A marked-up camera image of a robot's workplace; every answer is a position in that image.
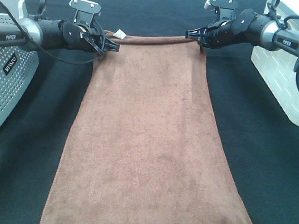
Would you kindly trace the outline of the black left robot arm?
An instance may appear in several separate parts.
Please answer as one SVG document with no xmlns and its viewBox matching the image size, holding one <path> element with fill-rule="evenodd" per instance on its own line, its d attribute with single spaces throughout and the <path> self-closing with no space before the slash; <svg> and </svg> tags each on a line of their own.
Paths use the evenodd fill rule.
<svg viewBox="0 0 299 224">
<path fill-rule="evenodd" d="M 101 6 L 89 0 L 70 0 L 76 13 L 73 21 L 43 17 L 47 0 L 40 0 L 38 13 L 28 14 L 26 0 L 0 0 L 0 47 L 17 46 L 23 51 L 65 48 L 85 52 L 119 50 L 95 21 Z"/>
</svg>

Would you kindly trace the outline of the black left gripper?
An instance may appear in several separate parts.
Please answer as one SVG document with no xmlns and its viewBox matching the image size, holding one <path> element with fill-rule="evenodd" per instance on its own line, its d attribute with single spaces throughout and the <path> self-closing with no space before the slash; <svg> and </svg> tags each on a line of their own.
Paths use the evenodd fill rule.
<svg viewBox="0 0 299 224">
<path fill-rule="evenodd" d="M 60 44 L 68 50 L 81 50 L 89 52 L 118 52 L 120 45 L 109 39 L 105 32 L 98 28 L 77 25 L 72 22 L 62 21 L 60 23 Z"/>
</svg>

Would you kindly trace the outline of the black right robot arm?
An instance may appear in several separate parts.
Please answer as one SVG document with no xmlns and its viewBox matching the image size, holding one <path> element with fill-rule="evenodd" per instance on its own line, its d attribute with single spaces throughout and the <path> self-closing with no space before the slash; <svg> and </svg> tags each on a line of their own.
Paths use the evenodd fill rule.
<svg viewBox="0 0 299 224">
<path fill-rule="evenodd" d="M 258 14 L 253 9 L 236 14 L 238 3 L 235 0 L 206 0 L 204 8 L 214 10 L 217 18 L 207 26 L 187 30 L 185 37 L 209 49 L 240 43 L 250 43 L 272 52 L 282 49 L 297 57 L 293 71 L 299 91 L 299 31 L 288 24 L 288 20 L 299 20 L 299 16 L 281 19 L 276 11 L 279 3 L 280 0 L 267 3 L 267 14 Z"/>
</svg>

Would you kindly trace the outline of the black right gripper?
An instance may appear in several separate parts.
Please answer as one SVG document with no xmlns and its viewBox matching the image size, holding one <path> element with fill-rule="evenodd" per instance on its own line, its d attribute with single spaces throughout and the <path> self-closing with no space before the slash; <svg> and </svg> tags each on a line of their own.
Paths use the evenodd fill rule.
<svg viewBox="0 0 299 224">
<path fill-rule="evenodd" d="M 185 38 L 203 42 L 202 46 L 205 48 L 222 48 L 235 42 L 235 35 L 231 29 L 232 23 L 233 21 L 226 20 L 208 27 L 187 30 L 185 32 Z"/>
</svg>

